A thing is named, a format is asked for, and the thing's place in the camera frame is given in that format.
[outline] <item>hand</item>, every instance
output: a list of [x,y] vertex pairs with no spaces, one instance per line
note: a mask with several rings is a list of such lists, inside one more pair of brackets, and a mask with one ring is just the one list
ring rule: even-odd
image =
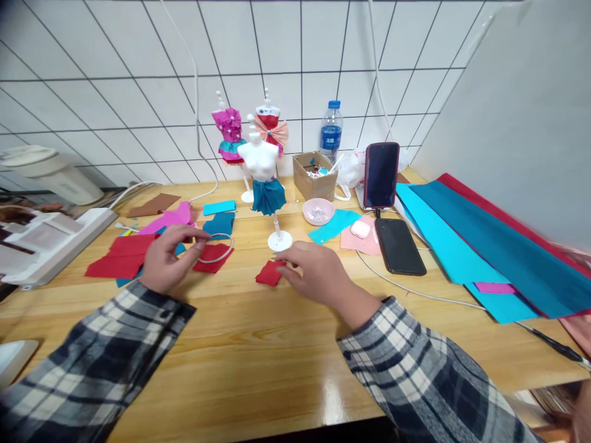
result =
[[332,249],[297,241],[275,260],[286,260],[301,268],[302,274],[287,266],[277,270],[300,294],[336,310],[353,330],[364,325],[382,306],[378,299],[353,283]]
[[[148,249],[140,283],[160,294],[166,294],[179,283],[189,269],[193,267],[205,249],[210,235],[205,231],[188,225],[174,225],[157,238]],[[182,255],[177,257],[175,249],[180,242],[196,242]]]

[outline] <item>mannequin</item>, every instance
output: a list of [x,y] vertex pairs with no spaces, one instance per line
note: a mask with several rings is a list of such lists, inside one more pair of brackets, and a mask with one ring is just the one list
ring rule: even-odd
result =
[[253,178],[254,203],[252,209],[273,217],[275,232],[269,236],[267,244],[273,251],[280,252],[291,246],[292,237],[288,232],[280,230],[276,214],[276,211],[286,203],[285,188],[274,177],[279,148],[262,139],[256,126],[252,124],[254,122],[252,114],[248,114],[247,119],[251,122],[250,143],[240,145],[238,154],[244,159]]
[[242,194],[242,201],[245,203],[252,203],[254,201],[253,193],[248,185],[247,169],[244,166],[244,160],[238,154],[238,147],[246,143],[242,138],[242,122],[240,112],[234,108],[225,108],[225,103],[222,101],[222,93],[217,94],[218,110],[213,111],[211,116],[214,118],[215,126],[222,133],[223,141],[220,143],[218,152],[222,155],[222,159],[227,164],[235,164],[242,167],[244,174],[244,184],[246,185],[246,192]]
[[289,130],[285,120],[279,122],[281,110],[271,105],[268,93],[269,89],[265,88],[265,104],[257,107],[254,124],[261,138],[265,142],[277,146],[279,148],[279,157],[282,157],[283,150],[287,146]]

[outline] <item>bottle label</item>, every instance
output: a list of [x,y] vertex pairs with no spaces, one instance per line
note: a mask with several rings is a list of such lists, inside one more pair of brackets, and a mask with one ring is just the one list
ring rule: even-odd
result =
[[320,148],[335,151],[340,146],[342,129],[338,126],[324,126],[320,130]]

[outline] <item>cardboard box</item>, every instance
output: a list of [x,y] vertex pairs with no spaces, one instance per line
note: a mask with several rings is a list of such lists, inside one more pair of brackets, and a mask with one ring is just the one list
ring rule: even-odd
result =
[[328,158],[320,152],[298,154],[294,156],[294,182],[306,200],[323,198],[334,200],[334,188],[337,184],[337,174],[329,174],[323,177],[312,178],[307,171],[314,171],[314,165],[318,168],[324,166],[328,170],[332,164]]

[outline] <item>red phone case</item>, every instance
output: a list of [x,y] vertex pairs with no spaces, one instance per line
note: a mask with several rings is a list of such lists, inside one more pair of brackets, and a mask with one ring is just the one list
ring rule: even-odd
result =
[[369,172],[369,159],[370,159],[370,152],[369,150],[371,149],[372,146],[376,146],[376,145],[392,145],[395,148],[398,149],[398,155],[396,156],[396,175],[394,176],[394,198],[396,199],[396,182],[397,182],[397,176],[398,176],[398,157],[400,156],[400,145],[397,144],[396,142],[383,142],[383,143],[372,143],[371,145],[369,145],[366,149],[365,149],[365,177],[364,177],[364,186],[363,186],[363,207],[367,208],[367,209],[385,209],[388,208],[390,206],[372,206],[372,207],[368,207],[367,205],[367,200],[368,200],[368,172]]

